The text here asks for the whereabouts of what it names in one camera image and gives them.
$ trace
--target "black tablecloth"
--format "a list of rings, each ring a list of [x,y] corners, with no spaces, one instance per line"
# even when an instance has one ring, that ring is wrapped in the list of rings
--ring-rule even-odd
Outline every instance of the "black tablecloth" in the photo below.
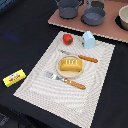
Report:
[[[0,104],[31,116],[53,128],[78,126],[25,102],[13,94],[24,80],[7,88],[3,78],[23,69],[28,75],[59,31],[76,32],[48,24],[57,9],[54,0],[16,0],[0,12]],[[128,128],[128,44],[95,36],[115,49],[99,97],[91,128]]]

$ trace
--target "gray bowl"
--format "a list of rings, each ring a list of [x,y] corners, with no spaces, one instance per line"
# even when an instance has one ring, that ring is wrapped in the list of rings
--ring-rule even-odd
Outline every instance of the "gray bowl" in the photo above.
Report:
[[[88,25],[100,25],[104,22],[106,12],[98,7],[91,7],[84,11],[81,20]]]

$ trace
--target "pot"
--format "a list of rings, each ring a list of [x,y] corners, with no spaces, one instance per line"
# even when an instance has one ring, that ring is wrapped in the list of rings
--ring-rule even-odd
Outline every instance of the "pot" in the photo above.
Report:
[[[100,25],[105,19],[105,11],[98,7],[91,7],[84,11],[81,21],[88,25]]]
[[[78,0],[60,0],[57,2],[60,17],[64,19],[72,19],[77,16],[78,9],[82,1]]]

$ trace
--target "plate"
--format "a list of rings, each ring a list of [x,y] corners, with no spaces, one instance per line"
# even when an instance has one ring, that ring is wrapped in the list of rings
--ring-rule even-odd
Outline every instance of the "plate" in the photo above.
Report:
[[[64,78],[75,78],[75,77],[78,77],[83,72],[84,67],[82,68],[82,71],[61,71],[60,66],[61,66],[62,59],[80,59],[80,58],[78,56],[74,56],[74,55],[67,55],[67,56],[64,56],[64,57],[58,59],[58,61],[56,63],[56,70],[60,76],[62,76]]]

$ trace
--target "wooden handle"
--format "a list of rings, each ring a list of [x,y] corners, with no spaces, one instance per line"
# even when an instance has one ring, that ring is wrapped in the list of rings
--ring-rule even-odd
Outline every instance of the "wooden handle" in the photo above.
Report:
[[[76,83],[76,82],[68,80],[68,79],[64,79],[64,82],[67,83],[67,84],[70,84],[72,86],[75,86],[77,88],[80,88],[80,89],[86,89],[86,87],[84,85]]]
[[[94,58],[90,58],[90,57],[86,57],[86,56],[82,56],[82,55],[79,55],[78,57],[81,58],[81,59],[87,60],[87,61],[94,62],[94,63],[98,62],[98,60],[94,59]]]

